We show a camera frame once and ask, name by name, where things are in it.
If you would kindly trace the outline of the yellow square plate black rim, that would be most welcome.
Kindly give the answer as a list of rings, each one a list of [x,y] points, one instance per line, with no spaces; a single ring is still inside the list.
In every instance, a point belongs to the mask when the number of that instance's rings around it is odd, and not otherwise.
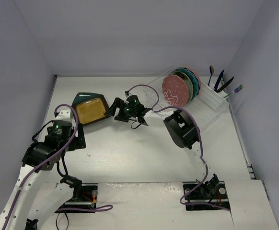
[[[98,121],[108,118],[106,112],[109,106],[103,96],[84,99],[75,105],[79,122],[83,126],[87,126]]]

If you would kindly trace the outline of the red plate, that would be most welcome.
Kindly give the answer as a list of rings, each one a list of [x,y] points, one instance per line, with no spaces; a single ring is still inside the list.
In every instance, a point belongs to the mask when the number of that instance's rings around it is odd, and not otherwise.
[[[162,93],[171,106],[184,107],[189,99],[187,83],[177,75],[168,75],[162,82]]]

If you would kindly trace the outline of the light green flower plate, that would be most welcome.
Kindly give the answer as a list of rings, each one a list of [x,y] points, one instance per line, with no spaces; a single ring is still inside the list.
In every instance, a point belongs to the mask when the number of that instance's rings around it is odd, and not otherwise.
[[[188,89],[189,89],[189,99],[188,99],[188,101],[191,101],[193,99],[194,87],[193,87],[193,84],[192,84],[190,78],[184,72],[179,71],[179,70],[173,71],[172,74],[179,76],[187,84]]]

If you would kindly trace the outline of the teal embossed plate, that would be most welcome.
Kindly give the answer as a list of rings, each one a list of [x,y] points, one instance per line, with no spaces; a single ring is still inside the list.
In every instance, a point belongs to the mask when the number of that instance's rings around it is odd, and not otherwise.
[[[178,68],[178,70],[184,72],[190,78],[194,87],[194,92],[193,92],[193,99],[194,99],[198,93],[198,83],[195,79],[195,76],[185,68]]]

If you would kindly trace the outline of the blue polka dot plate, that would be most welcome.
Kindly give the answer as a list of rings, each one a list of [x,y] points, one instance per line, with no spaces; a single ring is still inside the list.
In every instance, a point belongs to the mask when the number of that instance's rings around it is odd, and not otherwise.
[[[189,72],[191,72],[194,76],[195,76],[195,79],[198,83],[198,93],[200,93],[200,89],[201,89],[201,81],[200,81],[200,77],[198,76],[198,74],[193,70],[193,69],[190,69],[190,68],[186,68]]]

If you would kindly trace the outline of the pink polka dot plate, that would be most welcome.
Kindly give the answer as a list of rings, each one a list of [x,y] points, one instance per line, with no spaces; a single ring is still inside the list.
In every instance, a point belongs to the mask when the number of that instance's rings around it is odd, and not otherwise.
[[[188,69],[194,73],[194,75],[196,76],[196,78],[198,80],[199,85],[201,85],[201,79],[200,79],[199,74],[192,68],[188,68]]]

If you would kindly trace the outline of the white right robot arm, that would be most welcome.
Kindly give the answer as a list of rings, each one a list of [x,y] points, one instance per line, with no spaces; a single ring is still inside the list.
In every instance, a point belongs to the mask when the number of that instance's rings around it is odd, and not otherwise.
[[[155,110],[154,106],[146,107],[138,99],[138,96],[131,95],[126,100],[115,98],[112,105],[105,112],[105,116],[112,116],[115,120],[128,122],[134,118],[139,125],[147,126],[145,116],[151,114],[163,114],[164,111],[172,109],[169,116],[165,117],[163,123],[176,146],[182,149],[192,149],[193,144],[199,143],[199,162],[204,168],[204,176],[208,176],[209,167],[203,157],[203,142],[200,128],[193,116],[186,109],[178,106],[167,106]]]

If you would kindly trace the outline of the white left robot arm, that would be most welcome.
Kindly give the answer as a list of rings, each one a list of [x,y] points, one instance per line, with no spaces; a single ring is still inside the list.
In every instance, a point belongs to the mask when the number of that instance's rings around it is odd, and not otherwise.
[[[34,141],[22,159],[18,180],[0,214],[0,230],[37,230],[64,202],[82,195],[81,180],[66,175],[38,210],[31,209],[41,185],[65,152],[86,147],[81,123],[57,120],[47,131],[44,141]]]

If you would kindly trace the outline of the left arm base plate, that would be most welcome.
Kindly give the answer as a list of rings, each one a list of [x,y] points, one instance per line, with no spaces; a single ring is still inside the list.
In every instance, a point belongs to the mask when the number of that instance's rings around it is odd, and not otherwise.
[[[55,213],[88,213],[96,208],[98,184],[83,184],[77,196],[59,207]]]

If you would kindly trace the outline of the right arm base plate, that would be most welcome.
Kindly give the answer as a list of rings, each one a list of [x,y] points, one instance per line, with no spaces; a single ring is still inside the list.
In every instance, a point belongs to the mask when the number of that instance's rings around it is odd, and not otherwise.
[[[207,194],[203,193],[203,186],[201,186],[185,197],[183,202],[200,203],[198,205],[186,205],[186,211],[221,210],[221,207],[231,209],[225,182],[220,182],[213,191]]]

